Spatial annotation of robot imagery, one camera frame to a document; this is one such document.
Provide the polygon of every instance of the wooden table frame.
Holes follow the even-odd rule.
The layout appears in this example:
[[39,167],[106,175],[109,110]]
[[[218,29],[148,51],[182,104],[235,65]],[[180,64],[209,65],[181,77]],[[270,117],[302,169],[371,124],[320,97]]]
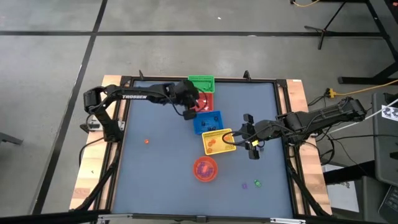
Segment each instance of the wooden table frame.
[[[131,77],[122,77],[120,75],[105,75],[102,86],[107,86],[110,84],[120,85],[121,83],[128,86],[128,81],[130,78]],[[301,80],[277,80],[277,84],[277,95],[279,94],[282,113],[289,112],[290,110],[308,111],[307,101],[305,99]],[[117,117],[120,120],[125,119],[127,116],[129,103],[130,101],[126,102],[126,100],[113,102],[106,111],[110,117]],[[103,137],[102,131],[90,132],[87,142],[92,142],[101,137]],[[310,138],[308,142],[315,144],[315,140],[313,138]],[[108,167],[113,160],[117,147],[122,147],[122,145],[116,143],[107,144],[104,141],[98,141],[86,147],[81,160],[81,166],[73,191],[72,201],[70,203],[71,209],[79,206],[93,190],[100,179],[101,173],[105,171],[103,167]],[[321,205],[324,211],[331,214],[330,202],[326,191],[325,180],[323,178],[323,172],[317,149],[309,144],[304,144],[300,147],[299,158],[299,160],[292,158],[293,165],[295,166],[296,170],[298,170],[298,173],[304,178],[305,185],[313,195],[314,199]],[[116,179],[117,175],[109,178],[101,192],[101,200],[93,203],[90,209],[110,208],[107,198],[110,195],[114,196],[114,184]],[[295,209],[297,210],[296,212],[298,214],[309,215],[309,213],[311,213],[312,215],[315,215],[312,209],[309,208],[308,204],[303,201],[302,194],[300,193],[300,190],[296,184],[294,184],[294,192],[294,201],[296,201]]]

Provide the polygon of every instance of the plastic basket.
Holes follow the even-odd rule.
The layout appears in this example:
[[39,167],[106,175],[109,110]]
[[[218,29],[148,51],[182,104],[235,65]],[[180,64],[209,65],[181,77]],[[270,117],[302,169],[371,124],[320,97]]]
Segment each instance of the plastic basket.
[[[232,131],[232,129],[228,128],[228,129],[222,129],[222,130],[218,130],[218,131],[209,131],[209,132],[203,133],[201,136],[203,139],[203,146],[205,147],[205,154],[209,156],[209,155],[218,154],[218,153],[222,153],[222,152],[235,151],[236,146],[226,144],[222,140],[223,135],[230,131]],[[225,140],[228,142],[235,142],[232,134],[225,136]]]
[[193,128],[195,134],[223,129],[224,126],[223,120],[221,119],[221,112],[211,111],[197,113],[197,117],[193,120]]
[[198,111],[202,109],[200,112],[209,112],[213,111],[213,94],[212,93],[199,93],[199,100],[197,100],[199,107],[194,107],[195,111]]
[[188,80],[205,93],[214,93],[215,83],[213,75],[190,75],[188,76]]
[[216,161],[208,156],[197,159],[193,165],[193,175],[202,181],[209,182],[216,178],[218,166]]

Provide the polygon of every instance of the white sticker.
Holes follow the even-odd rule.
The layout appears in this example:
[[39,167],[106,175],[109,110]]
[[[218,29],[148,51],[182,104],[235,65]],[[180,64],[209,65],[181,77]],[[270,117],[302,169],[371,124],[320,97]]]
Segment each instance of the white sticker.
[[393,121],[398,121],[398,108],[393,108],[391,106],[381,105],[381,116],[383,118],[391,119]]

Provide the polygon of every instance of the yellow cable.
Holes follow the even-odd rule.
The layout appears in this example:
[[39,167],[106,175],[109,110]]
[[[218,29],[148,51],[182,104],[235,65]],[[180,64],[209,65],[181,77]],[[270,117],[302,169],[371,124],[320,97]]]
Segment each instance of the yellow cable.
[[309,7],[309,6],[317,3],[318,1],[321,1],[321,0],[316,0],[315,2],[312,2],[312,3],[307,4],[307,5],[300,5],[300,4],[297,4],[295,1],[293,2],[293,4],[295,4],[297,7]]
[[347,95],[352,95],[352,94],[355,94],[355,93],[362,93],[364,91],[373,90],[375,88],[388,86],[388,85],[391,85],[391,84],[396,83],[396,82],[398,82],[398,80],[394,80],[392,82],[389,82],[389,83],[386,83],[386,84],[383,84],[383,85],[378,85],[378,86],[374,86],[374,87],[370,87],[370,88],[365,88],[365,89],[362,89],[362,90],[352,91],[350,93],[337,93],[337,92],[333,91],[332,89],[330,89],[330,96],[332,96],[331,98],[334,98],[334,96],[347,96]]

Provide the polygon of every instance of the red basket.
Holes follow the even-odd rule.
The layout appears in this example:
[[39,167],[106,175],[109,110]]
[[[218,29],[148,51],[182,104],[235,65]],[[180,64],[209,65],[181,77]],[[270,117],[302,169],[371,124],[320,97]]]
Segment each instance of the red basket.
[[197,159],[193,165],[193,174],[202,182],[209,182],[216,178],[218,167],[216,161],[208,156]]
[[206,101],[205,94],[206,94],[208,102],[207,102],[206,107],[203,110],[201,110],[200,112],[213,111],[214,108],[213,108],[213,94],[212,93],[199,93],[199,99],[197,100],[199,107],[197,107],[197,106],[194,107],[195,111],[200,110],[205,105],[205,101]]

